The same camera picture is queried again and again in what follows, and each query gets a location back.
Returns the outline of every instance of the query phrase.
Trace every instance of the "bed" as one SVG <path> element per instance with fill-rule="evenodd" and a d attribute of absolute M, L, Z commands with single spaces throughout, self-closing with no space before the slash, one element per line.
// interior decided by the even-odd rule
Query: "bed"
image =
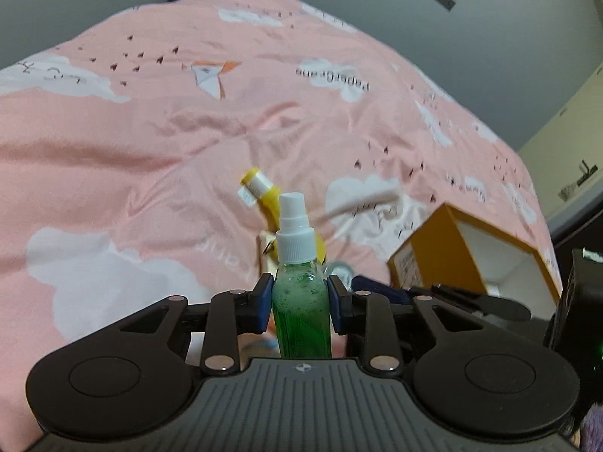
<path fill-rule="evenodd" d="M 301 191 L 328 259 L 389 280 L 443 202 L 532 244 L 560 288 L 530 176 L 392 49 L 298 0 L 131 8 L 0 71 L 0 448 L 40 435 L 47 353 L 171 294 L 249 289 L 259 166 Z M 189 359 L 198 358 L 199 338 Z"/>

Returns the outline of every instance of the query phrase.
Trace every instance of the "gray ribbed panel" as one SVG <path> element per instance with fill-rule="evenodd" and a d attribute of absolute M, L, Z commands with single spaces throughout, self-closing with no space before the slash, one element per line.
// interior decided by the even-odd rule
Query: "gray ribbed panel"
<path fill-rule="evenodd" d="M 485 444 L 426 418 L 402 383 L 362 373 L 352 360 L 254 359 L 231 379 L 207 381 L 172 423 L 144 437 L 85 444 L 46 436 L 31 452 L 570 452 L 557 435 Z"/>

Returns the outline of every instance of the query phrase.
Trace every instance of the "green liquid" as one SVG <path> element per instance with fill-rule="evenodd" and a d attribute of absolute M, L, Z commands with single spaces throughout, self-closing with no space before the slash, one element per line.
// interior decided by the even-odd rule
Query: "green liquid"
<path fill-rule="evenodd" d="M 272 311 L 281 358 L 331 357 L 329 295 L 315 261 L 279 267 Z"/>

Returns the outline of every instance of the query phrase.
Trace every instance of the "purple fluffy fabric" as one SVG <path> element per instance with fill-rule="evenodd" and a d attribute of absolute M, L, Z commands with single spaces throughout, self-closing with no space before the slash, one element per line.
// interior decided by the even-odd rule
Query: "purple fluffy fabric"
<path fill-rule="evenodd" d="M 580 428 L 580 448 L 585 452 L 603 452 L 603 408 L 593 406 Z"/>

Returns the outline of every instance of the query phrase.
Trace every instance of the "beige box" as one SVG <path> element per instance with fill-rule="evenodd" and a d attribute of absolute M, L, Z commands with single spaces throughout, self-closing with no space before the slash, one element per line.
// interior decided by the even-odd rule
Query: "beige box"
<path fill-rule="evenodd" d="M 559 293 L 536 248 L 444 203 L 390 258 L 396 287 L 444 284 L 514 299 L 549 319 Z"/>

